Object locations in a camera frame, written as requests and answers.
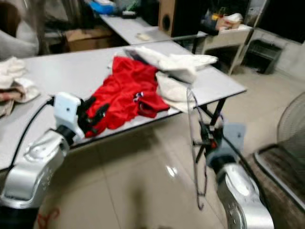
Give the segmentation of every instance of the black cable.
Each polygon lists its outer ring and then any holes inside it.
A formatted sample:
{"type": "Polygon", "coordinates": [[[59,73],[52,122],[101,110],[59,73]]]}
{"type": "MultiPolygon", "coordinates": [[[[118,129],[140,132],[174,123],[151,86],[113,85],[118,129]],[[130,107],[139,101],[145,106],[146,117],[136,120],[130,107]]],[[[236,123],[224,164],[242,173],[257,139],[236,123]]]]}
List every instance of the black cable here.
{"type": "Polygon", "coordinates": [[[228,143],[228,145],[230,146],[230,148],[238,155],[238,157],[240,158],[240,160],[242,161],[242,164],[244,166],[244,168],[247,170],[247,172],[250,174],[250,176],[252,177],[252,179],[254,180],[254,182],[256,183],[260,194],[262,195],[262,199],[263,199],[263,203],[265,205],[265,207],[268,209],[268,211],[271,213],[270,211],[270,206],[269,203],[267,201],[267,196],[259,182],[259,180],[257,179],[256,175],[254,174],[253,170],[251,169],[250,165],[248,164],[248,162],[246,161],[245,157],[241,154],[241,152],[232,144],[232,142],[230,142],[224,135],[223,135],[224,140],[228,143]]]}
{"type": "Polygon", "coordinates": [[[14,164],[15,164],[15,160],[16,160],[16,157],[18,155],[18,151],[19,151],[19,148],[23,142],[23,139],[27,133],[27,131],[29,130],[30,128],[30,125],[32,124],[32,122],[34,121],[34,119],[37,117],[37,115],[43,110],[43,108],[46,106],[46,105],[53,105],[54,103],[54,96],[52,96],[52,98],[48,101],[46,101],[43,105],[41,105],[38,110],[35,112],[35,114],[33,115],[33,117],[30,119],[30,121],[28,122],[27,126],[25,127],[20,139],[19,139],[19,142],[18,142],[18,145],[16,147],[16,150],[15,150],[15,153],[14,153],[14,156],[13,156],[13,159],[11,161],[11,164],[10,164],[10,167],[9,167],[9,170],[11,170],[13,167],[14,167],[14,164]]]}

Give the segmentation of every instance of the blue object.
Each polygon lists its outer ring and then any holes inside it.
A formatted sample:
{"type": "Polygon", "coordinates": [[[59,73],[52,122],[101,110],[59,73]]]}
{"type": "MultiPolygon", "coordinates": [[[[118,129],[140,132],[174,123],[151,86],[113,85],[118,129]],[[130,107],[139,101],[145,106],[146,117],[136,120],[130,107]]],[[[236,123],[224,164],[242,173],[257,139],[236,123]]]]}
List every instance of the blue object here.
{"type": "Polygon", "coordinates": [[[89,4],[91,8],[99,14],[113,14],[114,12],[114,6],[112,5],[101,5],[94,1],[91,1],[89,4]]]}

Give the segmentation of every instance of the cardboard box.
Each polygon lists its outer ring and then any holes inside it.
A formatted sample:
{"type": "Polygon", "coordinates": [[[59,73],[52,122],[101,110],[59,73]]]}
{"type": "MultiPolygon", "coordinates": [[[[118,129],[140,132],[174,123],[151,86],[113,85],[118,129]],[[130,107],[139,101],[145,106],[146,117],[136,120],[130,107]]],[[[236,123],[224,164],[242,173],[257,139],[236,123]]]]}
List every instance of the cardboard box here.
{"type": "Polygon", "coordinates": [[[71,52],[103,49],[118,46],[118,38],[106,27],[92,30],[71,30],[66,33],[67,46],[71,52]]]}

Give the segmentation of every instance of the red cloth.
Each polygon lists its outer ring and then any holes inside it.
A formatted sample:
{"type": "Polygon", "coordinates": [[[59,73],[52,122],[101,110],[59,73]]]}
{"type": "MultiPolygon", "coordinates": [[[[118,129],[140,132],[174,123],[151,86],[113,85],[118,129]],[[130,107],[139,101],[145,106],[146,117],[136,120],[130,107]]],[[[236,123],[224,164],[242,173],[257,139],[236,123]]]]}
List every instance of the red cloth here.
{"type": "MultiPolygon", "coordinates": [[[[156,93],[156,72],[155,67],[126,57],[113,59],[112,75],[93,94],[96,101],[87,112],[92,118],[101,106],[110,104],[106,116],[95,126],[97,134],[106,128],[116,129],[137,115],[154,118],[169,109],[156,93]]],[[[94,135],[89,131],[86,137],[94,135]]]]}

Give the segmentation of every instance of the folded cloth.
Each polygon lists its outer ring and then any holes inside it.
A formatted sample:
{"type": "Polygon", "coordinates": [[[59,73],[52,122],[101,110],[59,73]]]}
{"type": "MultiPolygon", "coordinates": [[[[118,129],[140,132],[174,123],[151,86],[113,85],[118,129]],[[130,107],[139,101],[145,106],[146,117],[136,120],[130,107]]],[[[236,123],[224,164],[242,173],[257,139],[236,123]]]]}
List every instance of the folded cloth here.
{"type": "Polygon", "coordinates": [[[193,109],[195,101],[194,98],[189,98],[188,101],[186,85],[168,78],[168,75],[162,72],[157,72],[156,78],[158,81],[157,93],[162,96],[165,103],[179,111],[187,113],[187,102],[189,102],[190,108],[193,109]]]}
{"type": "Polygon", "coordinates": [[[25,63],[15,57],[0,62],[0,117],[10,115],[15,102],[26,103],[40,92],[35,84],[23,76],[25,63]]]}
{"type": "Polygon", "coordinates": [[[168,110],[169,106],[156,92],[156,72],[155,67],[142,62],[114,57],[112,74],[92,95],[96,101],[87,114],[93,118],[100,107],[110,106],[105,117],[94,127],[96,131],[89,131],[86,136],[92,137],[106,128],[116,129],[137,115],[154,118],[158,112],[168,110]]]}
{"type": "Polygon", "coordinates": [[[193,83],[197,77],[196,71],[217,61],[216,57],[208,55],[166,56],[145,47],[130,47],[126,48],[125,52],[132,58],[155,66],[160,71],[186,83],[193,83]]]}

